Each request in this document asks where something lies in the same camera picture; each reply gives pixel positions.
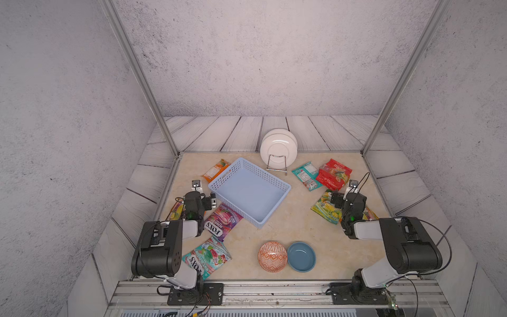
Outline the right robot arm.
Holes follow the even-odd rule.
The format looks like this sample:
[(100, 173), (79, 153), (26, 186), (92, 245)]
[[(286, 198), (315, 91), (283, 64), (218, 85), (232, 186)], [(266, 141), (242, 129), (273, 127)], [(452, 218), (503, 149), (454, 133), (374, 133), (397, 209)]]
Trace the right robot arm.
[(329, 292), (345, 302), (360, 304), (387, 301), (386, 286), (408, 274), (442, 268), (443, 259), (421, 221), (416, 217), (363, 219), (367, 197), (356, 192), (331, 194), (340, 207), (344, 234), (351, 240), (379, 240), (386, 256), (368, 268), (358, 269), (347, 285), (331, 284)]

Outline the green yellow Fox's candy bag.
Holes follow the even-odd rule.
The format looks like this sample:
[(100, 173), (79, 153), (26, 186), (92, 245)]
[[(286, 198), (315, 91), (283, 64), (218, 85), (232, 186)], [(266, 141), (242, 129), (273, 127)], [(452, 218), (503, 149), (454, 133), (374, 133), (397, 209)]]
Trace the green yellow Fox's candy bag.
[(326, 221), (337, 225), (342, 218), (342, 209), (335, 207), (335, 203), (331, 203), (333, 193), (334, 192), (331, 190), (326, 190), (322, 197), (310, 209), (323, 217)]

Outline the purple Fox's berries candy bag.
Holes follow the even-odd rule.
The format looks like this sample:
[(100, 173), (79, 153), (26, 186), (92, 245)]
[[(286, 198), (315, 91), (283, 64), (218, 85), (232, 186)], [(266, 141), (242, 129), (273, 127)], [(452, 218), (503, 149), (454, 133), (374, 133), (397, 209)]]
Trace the purple Fox's berries candy bag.
[(226, 236), (242, 219), (243, 217), (240, 214), (222, 203), (215, 212), (207, 218), (204, 223), (204, 228), (217, 240), (223, 242)]

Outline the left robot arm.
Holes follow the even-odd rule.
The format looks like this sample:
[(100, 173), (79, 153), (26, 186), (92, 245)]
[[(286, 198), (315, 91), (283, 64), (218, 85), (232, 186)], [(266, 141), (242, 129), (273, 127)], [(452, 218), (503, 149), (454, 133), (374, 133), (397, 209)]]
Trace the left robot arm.
[(175, 290), (202, 296), (202, 274), (183, 261), (182, 245), (186, 239), (201, 236), (205, 213), (216, 206), (214, 193), (207, 196), (192, 191), (184, 196), (180, 219), (144, 223), (132, 257), (132, 274), (161, 279)]

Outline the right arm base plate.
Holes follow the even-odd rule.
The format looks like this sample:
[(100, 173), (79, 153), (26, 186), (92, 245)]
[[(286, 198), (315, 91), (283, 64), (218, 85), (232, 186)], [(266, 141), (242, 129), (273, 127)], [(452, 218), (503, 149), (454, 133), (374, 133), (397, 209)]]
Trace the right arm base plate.
[(334, 305), (389, 305), (385, 289), (370, 289), (361, 283), (330, 283), (326, 290)]

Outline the light blue plastic basket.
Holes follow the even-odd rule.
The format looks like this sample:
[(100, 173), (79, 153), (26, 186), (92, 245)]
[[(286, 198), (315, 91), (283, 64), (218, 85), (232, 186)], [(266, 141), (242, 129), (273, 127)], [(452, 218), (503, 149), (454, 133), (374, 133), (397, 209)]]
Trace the light blue plastic basket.
[(259, 229), (291, 190), (290, 184), (245, 158), (236, 159), (208, 187), (222, 203)]

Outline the teal Fox's candy bag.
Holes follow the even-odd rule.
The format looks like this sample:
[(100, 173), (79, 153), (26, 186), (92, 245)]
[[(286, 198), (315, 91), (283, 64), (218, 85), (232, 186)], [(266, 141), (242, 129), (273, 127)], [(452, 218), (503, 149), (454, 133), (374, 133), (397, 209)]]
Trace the teal Fox's candy bag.
[(203, 280), (210, 277), (219, 268), (232, 260), (225, 245), (214, 236), (206, 240), (183, 257), (183, 261), (194, 268)]

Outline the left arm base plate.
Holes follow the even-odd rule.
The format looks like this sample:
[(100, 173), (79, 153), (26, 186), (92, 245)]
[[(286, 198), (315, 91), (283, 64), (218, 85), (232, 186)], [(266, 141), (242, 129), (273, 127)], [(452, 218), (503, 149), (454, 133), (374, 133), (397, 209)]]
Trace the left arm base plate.
[(168, 306), (221, 306), (223, 303), (224, 284), (198, 284), (194, 289), (170, 288)]

